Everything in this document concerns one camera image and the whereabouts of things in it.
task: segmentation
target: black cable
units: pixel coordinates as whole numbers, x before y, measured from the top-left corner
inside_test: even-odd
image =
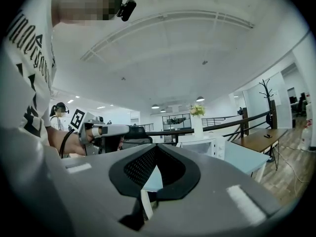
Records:
[[[65,145],[66,145],[66,141],[67,139],[69,138],[69,136],[74,132],[75,130],[74,129],[71,129],[64,137],[63,139],[63,142],[61,143],[61,146],[60,146],[60,150],[59,150],[59,156],[60,158],[64,158],[64,149],[65,149]]]

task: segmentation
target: black fisheye border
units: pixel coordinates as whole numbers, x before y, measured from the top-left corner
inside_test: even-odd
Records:
[[[5,33],[10,22],[15,16],[15,12],[21,6],[24,0],[0,0],[1,5],[1,39]],[[316,35],[316,23],[315,23],[315,0],[291,0],[294,5],[304,16],[305,20],[309,24],[309,27]],[[0,166],[0,183],[1,183],[1,201],[2,201],[2,231],[10,230],[10,234],[17,233],[32,233],[35,236],[54,236],[49,232],[45,226],[43,226],[37,219],[29,213],[29,211],[19,202],[13,192],[10,190],[10,186],[3,174]],[[302,198],[290,213],[280,224],[271,230],[269,236],[290,235],[293,233],[300,233],[302,235],[315,232],[314,229],[314,210],[316,208],[316,178],[315,172],[313,177],[302,195]]]

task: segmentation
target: ponytail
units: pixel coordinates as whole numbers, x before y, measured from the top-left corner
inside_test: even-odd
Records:
[[[53,105],[53,107],[50,110],[50,115],[49,115],[50,117],[55,115],[55,109],[56,109],[56,105]]]

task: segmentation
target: person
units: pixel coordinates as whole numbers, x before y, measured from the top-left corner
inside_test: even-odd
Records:
[[[239,110],[237,111],[238,115],[243,115],[243,110],[241,107],[239,107]]]
[[[9,25],[1,47],[1,66],[15,70],[16,76],[22,77],[34,92],[21,117],[20,131],[60,150],[67,132],[52,127],[48,108],[56,73],[51,43],[53,28],[59,23],[110,20],[119,12],[121,4],[122,0],[25,0]],[[91,129],[86,134],[87,140],[92,141]],[[64,153],[85,155],[76,134],[68,138]]]
[[[62,118],[66,113],[66,106],[64,103],[58,103],[53,105],[50,110],[50,123],[51,126],[59,131],[64,131],[64,126],[60,118]]]

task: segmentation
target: wooden table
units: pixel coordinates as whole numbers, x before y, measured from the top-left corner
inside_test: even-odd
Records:
[[[287,131],[288,129],[262,129],[262,131],[249,134],[246,137],[233,140],[232,142],[257,152],[264,152],[264,150],[270,148],[271,157],[273,144],[277,142]],[[264,137],[266,134],[271,135],[272,138]]]

